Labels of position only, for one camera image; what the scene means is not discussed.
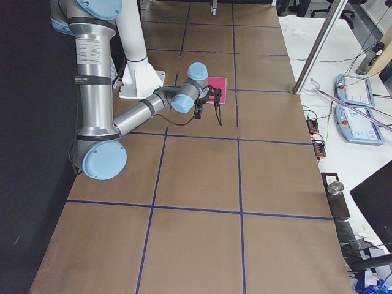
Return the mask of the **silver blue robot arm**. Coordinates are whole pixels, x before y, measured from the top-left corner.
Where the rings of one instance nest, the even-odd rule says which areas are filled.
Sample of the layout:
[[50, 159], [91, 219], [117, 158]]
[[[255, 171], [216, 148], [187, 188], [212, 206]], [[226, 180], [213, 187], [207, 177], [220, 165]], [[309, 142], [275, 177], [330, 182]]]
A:
[[[204, 104], [220, 112], [221, 89], [208, 83], [208, 69], [192, 63], [178, 88], [163, 85], [163, 72], [149, 63], [136, 1], [52, 1], [55, 31], [73, 36], [82, 123], [70, 159], [78, 172], [95, 180], [117, 176], [127, 162], [120, 139], [167, 107], [192, 112], [199, 119]], [[118, 116], [113, 114], [111, 39], [119, 35], [124, 50], [124, 98], [137, 103]]]

